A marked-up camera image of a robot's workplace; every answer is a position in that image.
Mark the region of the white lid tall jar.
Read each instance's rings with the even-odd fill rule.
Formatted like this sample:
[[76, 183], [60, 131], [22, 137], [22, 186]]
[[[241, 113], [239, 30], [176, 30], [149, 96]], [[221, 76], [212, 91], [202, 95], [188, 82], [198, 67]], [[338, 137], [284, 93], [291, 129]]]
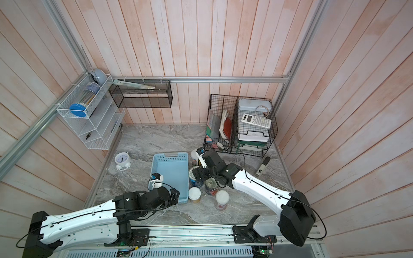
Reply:
[[199, 155], [197, 149], [194, 149], [190, 153], [192, 166], [199, 166]]

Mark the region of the blue label tin can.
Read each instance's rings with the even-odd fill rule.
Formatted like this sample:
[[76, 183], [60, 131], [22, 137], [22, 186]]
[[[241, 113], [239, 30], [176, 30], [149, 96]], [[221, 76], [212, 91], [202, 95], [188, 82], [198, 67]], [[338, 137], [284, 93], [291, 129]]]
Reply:
[[196, 172], [197, 169], [198, 169], [198, 166], [194, 166], [189, 170], [189, 173], [188, 173], [189, 188], [192, 188], [192, 187], [201, 188], [203, 186], [203, 181], [197, 180], [195, 177], [194, 172]]

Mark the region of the white lid yellow jar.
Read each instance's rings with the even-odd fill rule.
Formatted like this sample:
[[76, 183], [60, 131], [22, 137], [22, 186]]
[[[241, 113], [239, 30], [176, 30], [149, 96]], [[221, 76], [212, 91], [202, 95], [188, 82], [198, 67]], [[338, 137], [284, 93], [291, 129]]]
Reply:
[[192, 203], [199, 203], [201, 200], [201, 190], [197, 187], [190, 188], [188, 198]]

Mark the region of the light blue plastic basket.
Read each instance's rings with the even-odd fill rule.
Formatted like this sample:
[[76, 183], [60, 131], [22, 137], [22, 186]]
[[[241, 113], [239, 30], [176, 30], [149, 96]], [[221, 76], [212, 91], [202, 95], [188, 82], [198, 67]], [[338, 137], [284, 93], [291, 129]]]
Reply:
[[189, 191], [189, 159], [188, 153], [161, 153], [153, 157], [150, 177], [153, 174], [162, 176], [162, 184], [155, 184], [156, 187], [170, 186], [180, 192], [179, 204], [188, 202]]

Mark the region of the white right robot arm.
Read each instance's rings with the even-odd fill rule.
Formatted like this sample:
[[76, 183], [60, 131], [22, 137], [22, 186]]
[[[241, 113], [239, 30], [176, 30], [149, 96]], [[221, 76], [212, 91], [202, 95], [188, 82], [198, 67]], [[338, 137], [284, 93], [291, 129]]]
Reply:
[[273, 187], [234, 163], [226, 164], [214, 150], [196, 150], [201, 165], [193, 172], [197, 181], [214, 179], [218, 186], [229, 187], [254, 197], [275, 215], [258, 216], [250, 221], [250, 233], [261, 237], [280, 233], [292, 244], [302, 247], [316, 221], [314, 210], [305, 195]]

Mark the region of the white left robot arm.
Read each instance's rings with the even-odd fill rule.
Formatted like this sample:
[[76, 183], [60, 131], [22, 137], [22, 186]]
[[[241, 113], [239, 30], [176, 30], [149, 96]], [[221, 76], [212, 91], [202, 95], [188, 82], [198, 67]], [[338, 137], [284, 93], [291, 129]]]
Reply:
[[54, 252], [84, 244], [134, 247], [147, 244], [148, 230], [132, 229], [157, 211], [179, 202], [180, 193], [160, 184], [150, 191], [126, 192], [105, 203], [63, 215], [33, 214], [23, 249], [25, 258], [48, 258]]

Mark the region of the red label tin can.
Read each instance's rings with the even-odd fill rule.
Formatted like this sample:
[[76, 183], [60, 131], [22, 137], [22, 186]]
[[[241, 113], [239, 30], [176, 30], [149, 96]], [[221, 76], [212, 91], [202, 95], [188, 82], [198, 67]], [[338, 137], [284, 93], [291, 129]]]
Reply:
[[218, 184], [214, 178], [209, 178], [204, 183], [205, 192], [208, 195], [215, 196], [218, 192]]

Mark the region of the white lid pink bottle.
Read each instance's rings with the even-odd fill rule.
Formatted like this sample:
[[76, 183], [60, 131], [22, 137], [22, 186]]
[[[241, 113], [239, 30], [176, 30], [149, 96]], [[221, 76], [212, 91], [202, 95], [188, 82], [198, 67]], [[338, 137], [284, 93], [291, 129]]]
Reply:
[[220, 190], [215, 195], [215, 207], [217, 210], [225, 210], [230, 200], [230, 195], [225, 190]]

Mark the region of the white flat box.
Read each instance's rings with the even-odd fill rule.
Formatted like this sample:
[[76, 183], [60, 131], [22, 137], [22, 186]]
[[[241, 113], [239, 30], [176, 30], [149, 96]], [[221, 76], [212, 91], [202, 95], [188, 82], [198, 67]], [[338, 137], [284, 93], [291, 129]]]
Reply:
[[238, 139], [241, 141], [268, 142], [270, 133], [266, 129], [238, 129]]

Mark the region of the white alarm clock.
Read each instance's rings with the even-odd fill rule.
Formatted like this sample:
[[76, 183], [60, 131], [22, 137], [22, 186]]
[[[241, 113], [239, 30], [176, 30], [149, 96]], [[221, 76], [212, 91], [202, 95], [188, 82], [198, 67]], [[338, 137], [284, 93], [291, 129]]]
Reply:
[[131, 158], [128, 152], [122, 152], [115, 156], [116, 169], [118, 171], [125, 171], [131, 166]]

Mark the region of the white calculator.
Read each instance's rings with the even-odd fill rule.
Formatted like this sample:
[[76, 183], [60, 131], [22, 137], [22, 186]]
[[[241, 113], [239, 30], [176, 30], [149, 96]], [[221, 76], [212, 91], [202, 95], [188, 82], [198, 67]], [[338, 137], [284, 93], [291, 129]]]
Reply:
[[250, 114], [243, 114], [242, 115], [242, 123], [261, 127], [264, 129], [270, 129], [272, 125], [272, 121], [267, 118], [258, 117], [255, 115]]

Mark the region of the white box on top shelf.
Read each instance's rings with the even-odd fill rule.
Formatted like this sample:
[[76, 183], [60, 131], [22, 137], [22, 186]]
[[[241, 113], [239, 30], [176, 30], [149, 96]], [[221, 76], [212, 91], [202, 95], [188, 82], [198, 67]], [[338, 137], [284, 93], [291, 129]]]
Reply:
[[272, 105], [268, 100], [240, 99], [238, 108], [244, 111], [271, 112]]

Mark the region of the blue lid clear tube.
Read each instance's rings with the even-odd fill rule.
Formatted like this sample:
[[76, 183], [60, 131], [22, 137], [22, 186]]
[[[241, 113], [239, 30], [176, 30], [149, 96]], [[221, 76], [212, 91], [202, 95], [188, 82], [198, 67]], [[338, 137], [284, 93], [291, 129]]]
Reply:
[[87, 83], [75, 103], [70, 106], [70, 112], [76, 117], [86, 117], [86, 108], [95, 98], [100, 89], [100, 85], [96, 82]]

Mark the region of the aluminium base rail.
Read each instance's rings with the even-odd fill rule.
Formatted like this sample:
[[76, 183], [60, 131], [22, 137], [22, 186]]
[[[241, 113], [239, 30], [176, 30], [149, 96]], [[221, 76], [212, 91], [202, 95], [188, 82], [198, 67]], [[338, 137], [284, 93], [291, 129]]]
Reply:
[[148, 235], [132, 247], [89, 244], [64, 249], [56, 258], [327, 258], [329, 253], [320, 230], [314, 226], [302, 247], [289, 242], [280, 232], [253, 242], [236, 235], [234, 226], [169, 225], [137, 226]]

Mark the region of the black mesh wall basket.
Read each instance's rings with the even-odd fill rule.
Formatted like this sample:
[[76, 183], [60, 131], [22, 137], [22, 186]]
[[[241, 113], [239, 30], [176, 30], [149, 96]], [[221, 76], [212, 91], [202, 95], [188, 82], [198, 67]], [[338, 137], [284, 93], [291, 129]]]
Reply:
[[109, 93], [121, 109], [170, 108], [173, 102], [169, 80], [114, 80]]

